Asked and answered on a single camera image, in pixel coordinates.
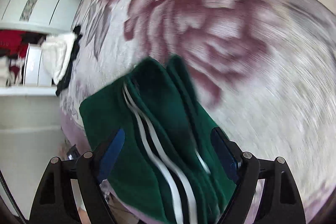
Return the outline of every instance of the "metal screw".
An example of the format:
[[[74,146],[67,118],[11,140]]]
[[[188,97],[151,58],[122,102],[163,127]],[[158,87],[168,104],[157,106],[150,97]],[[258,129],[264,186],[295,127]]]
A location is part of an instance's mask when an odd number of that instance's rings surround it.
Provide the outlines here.
[[[56,162],[58,162],[58,158],[57,158],[57,157],[53,157],[53,158],[50,160],[50,162],[51,162],[52,164],[55,164]]]
[[[250,158],[252,158],[252,154],[250,152],[244,152],[243,157],[247,158],[247,159],[250,159]]]
[[[84,158],[89,159],[92,157],[92,152],[88,151],[84,153]]]
[[[277,161],[278,161],[279,163],[281,163],[281,164],[284,164],[284,163],[285,163],[285,159],[282,158],[282,157],[278,157],[278,158],[277,158]]]

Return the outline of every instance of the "green cloth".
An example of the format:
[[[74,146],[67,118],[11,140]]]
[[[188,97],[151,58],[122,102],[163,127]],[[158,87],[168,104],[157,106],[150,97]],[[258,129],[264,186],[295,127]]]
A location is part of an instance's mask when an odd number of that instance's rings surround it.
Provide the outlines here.
[[[210,142],[211,130],[217,125],[197,102],[179,57],[171,58],[167,69],[147,58],[80,106],[91,147],[119,128],[125,131],[125,144],[108,177],[117,196],[156,220],[176,223],[169,185],[147,156],[135,116],[123,97],[124,83],[137,107],[152,122],[165,153],[188,178],[197,202],[198,223],[214,223],[236,185],[227,178]],[[187,208],[183,195],[181,202]]]

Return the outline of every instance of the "red cloth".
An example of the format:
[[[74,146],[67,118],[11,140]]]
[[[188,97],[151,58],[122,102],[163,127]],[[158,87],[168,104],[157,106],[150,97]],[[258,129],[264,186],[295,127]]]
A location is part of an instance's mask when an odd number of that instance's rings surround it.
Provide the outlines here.
[[[22,43],[24,31],[0,30],[0,49],[6,51],[7,56],[19,55],[25,57],[28,44]]]

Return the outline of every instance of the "mattress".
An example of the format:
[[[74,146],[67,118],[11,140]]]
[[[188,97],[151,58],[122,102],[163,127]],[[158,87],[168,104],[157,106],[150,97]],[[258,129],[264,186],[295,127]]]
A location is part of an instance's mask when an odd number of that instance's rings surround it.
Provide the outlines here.
[[[231,140],[260,159],[287,160],[308,223],[336,185],[335,12],[336,0],[82,0],[62,129],[80,153],[90,150],[81,102],[145,56],[164,64],[179,54]]]

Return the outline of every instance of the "shelf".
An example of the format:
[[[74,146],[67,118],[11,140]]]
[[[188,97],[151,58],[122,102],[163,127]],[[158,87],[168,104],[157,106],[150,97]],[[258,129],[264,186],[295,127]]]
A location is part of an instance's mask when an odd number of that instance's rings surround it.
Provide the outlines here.
[[[10,86],[0,88],[0,96],[56,96],[56,89],[56,86]]]

